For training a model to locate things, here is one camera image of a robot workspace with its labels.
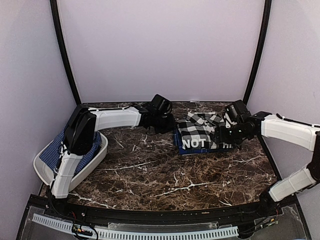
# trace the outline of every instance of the white wall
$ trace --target white wall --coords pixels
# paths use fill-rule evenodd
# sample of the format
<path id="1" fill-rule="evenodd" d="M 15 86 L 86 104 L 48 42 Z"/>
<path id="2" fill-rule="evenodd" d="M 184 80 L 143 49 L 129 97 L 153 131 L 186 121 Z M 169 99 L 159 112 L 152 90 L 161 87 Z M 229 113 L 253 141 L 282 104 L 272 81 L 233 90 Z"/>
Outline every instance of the white wall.
<path id="1" fill-rule="evenodd" d="M 81 100 L 241 99 L 264 2 L 60 0 Z"/>
<path id="2" fill-rule="evenodd" d="M 0 1 L 0 239 L 16 238 L 41 181 L 35 155 L 75 103 L 60 57 L 50 1 Z"/>
<path id="3" fill-rule="evenodd" d="M 248 107 L 254 112 L 320 123 L 320 2 L 274 0 L 265 47 Z M 312 153 L 266 140 L 282 177 L 309 163 Z M 298 195 L 312 239 L 320 239 L 320 186 Z"/>

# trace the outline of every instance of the brown marble tabletop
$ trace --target brown marble tabletop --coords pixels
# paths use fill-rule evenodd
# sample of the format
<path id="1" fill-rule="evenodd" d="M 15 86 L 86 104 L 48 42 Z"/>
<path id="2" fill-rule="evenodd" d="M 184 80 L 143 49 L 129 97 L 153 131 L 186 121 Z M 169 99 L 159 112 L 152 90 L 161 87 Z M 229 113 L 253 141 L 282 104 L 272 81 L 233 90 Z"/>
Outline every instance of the brown marble tabletop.
<path id="1" fill-rule="evenodd" d="M 89 107 L 123 107 L 95 103 Z M 174 102 L 172 113 L 221 112 L 224 102 Z M 257 202 L 276 176 L 257 138 L 242 150 L 179 155 L 172 132 L 146 135 L 143 127 L 100 131 L 108 153 L 100 165 L 69 194 L 70 203 L 139 211 L 182 211 Z"/>

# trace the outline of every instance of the black pole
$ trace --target black pole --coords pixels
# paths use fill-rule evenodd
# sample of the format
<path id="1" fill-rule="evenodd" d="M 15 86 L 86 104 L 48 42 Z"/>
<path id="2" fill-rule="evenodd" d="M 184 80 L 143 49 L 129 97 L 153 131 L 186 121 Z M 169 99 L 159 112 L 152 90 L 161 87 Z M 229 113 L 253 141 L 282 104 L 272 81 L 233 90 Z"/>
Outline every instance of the black pole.
<path id="1" fill-rule="evenodd" d="M 261 29 L 260 29 L 260 35 L 259 35 L 259 40 L 258 44 L 256 47 L 255 51 L 255 56 L 253 60 L 253 65 L 249 77 L 248 84 L 246 86 L 246 90 L 244 93 L 243 97 L 243 102 L 247 105 L 250 94 L 252 92 L 252 88 L 254 87 L 254 83 L 256 80 L 258 68 L 259 68 L 259 63 L 262 55 L 262 51 L 264 49 L 264 44 L 266 40 L 266 34 L 267 34 L 267 29 L 268 29 L 268 23 L 269 23 L 269 17 L 270 17 L 270 11 L 271 11 L 271 2 L 272 0 L 265 0 L 264 2 L 264 10 L 263 10 L 263 17 L 262 17 L 262 23 L 261 23 Z"/>
<path id="2" fill-rule="evenodd" d="M 69 58 L 68 58 L 68 54 L 67 54 L 65 40 L 64 40 L 64 36 L 62 33 L 62 28 L 61 28 L 57 0 L 50 0 L 50 4 L 51 4 L 51 12 L 52 12 L 52 18 L 53 18 L 56 39 L 58 41 L 58 45 L 59 45 L 60 54 L 62 57 L 66 77 L 68 78 L 69 85 L 70 85 L 75 103 L 77 105 L 79 105 L 79 104 L 81 104 L 81 100 L 80 100 L 80 96 L 79 96 L 76 82 L 74 79 L 74 75 L 72 74 L 72 70 L 71 70 L 71 66 L 70 66 L 70 62 L 69 62 Z"/>

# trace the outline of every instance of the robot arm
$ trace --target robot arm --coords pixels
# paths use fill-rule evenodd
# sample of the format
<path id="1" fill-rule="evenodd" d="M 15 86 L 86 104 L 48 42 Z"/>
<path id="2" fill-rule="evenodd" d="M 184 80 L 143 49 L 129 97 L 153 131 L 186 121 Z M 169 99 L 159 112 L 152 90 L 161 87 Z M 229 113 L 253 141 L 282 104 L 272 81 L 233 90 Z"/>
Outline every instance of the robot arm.
<path id="1" fill-rule="evenodd" d="M 155 133 L 166 133 L 175 126 L 172 103 L 160 95 L 143 105 L 120 108 L 88 108 L 78 105 L 71 115 L 61 143 L 60 161 L 54 169 L 51 193 L 66 198 L 75 170 L 93 145 L 96 131 L 116 127 L 154 127 Z"/>
<path id="2" fill-rule="evenodd" d="M 320 182 L 319 125 L 298 122 L 263 111 L 251 115 L 241 100 L 226 107 L 225 118 L 229 125 L 217 130 L 217 141 L 240 146 L 245 139 L 250 140 L 255 135 L 262 135 L 284 140 L 313 152 L 312 161 L 307 166 L 278 181 L 260 195 L 260 215 L 268 215 L 285 197 Z"/>

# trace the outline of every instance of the blue cloth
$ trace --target blue cloth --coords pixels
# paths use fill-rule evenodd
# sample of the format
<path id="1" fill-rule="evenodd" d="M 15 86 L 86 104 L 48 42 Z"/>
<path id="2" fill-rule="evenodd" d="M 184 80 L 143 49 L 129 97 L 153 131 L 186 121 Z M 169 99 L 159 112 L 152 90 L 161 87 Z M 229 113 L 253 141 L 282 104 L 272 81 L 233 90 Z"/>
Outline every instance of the blue cloth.
<path id="1" fill-rule="evenodd" d="M 40 159 L 53 171 L 60 156 L 60 146 L 64 139 L 65 128 L 54 138 L 53 142 L 43 150 L 40 154 Z M 94 133 L 93 145 L 91 150 L 83 156 L 78 166 L 75 169 L 74 175 L 78 174 L 90 161 L 94 158 L 96 151 L 99 149 L 101 144 L 101 136 L 98 131 Z"/>
<path id="2" fill-rule="evenodd" d="M 189 154 L 204 154 L 204 153 L 221 153 L 228 152 L 231 148 L 223 148 L 223 146 L 218 146 L 216 149 L 207 149 L 207 148 L 187 148 L 183 149 L 182 138 L 179 130 L 176 128 L 173 131 L 173 144 L 178 146 L 179 154 L 189 155 Z"/>

